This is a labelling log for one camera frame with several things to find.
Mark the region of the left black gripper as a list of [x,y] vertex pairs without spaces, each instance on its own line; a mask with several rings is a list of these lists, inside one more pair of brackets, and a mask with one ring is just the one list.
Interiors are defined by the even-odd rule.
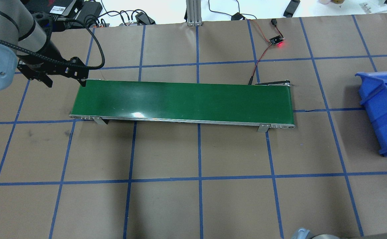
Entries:
[[17,57],[19,58],[19,61],[17,69],[28,80],[37,80],[44,83],[48,88],[52,88],[53,81],[49,75],[61,75],[67,78],[76,79],[81,87],[86,87],[86,79],[88,78],[89,70],[85,68],[67,66],[67,64],[86,66],[79,57],[74,56],[70,59],[64,59],[60,51],[52,42],[43,46],[38,53],[58,62],[62,62],[65,65],[52,63],[31,54],[18,51]]

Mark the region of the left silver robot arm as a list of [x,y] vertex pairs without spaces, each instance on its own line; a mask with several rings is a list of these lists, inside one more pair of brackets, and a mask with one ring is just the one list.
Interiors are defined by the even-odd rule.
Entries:
[[0,0],[0,91],[19,70],[28,80],[52,87],[50,75],[75,79],[86,86],[89,70],[78,58],[66,60],[51,42],[53,31],[67,27],[82,7],[80,0]]

